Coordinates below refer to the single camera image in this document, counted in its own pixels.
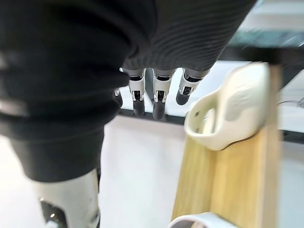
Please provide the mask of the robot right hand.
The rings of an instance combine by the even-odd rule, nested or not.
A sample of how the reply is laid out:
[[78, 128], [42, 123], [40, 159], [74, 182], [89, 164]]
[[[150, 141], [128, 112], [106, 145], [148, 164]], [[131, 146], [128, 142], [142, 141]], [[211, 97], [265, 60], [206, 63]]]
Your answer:
[[128, 71], [207, 72], [253, 0], [3, 0], [0, 133], [45, 222], [97, 228], [104, 126]]

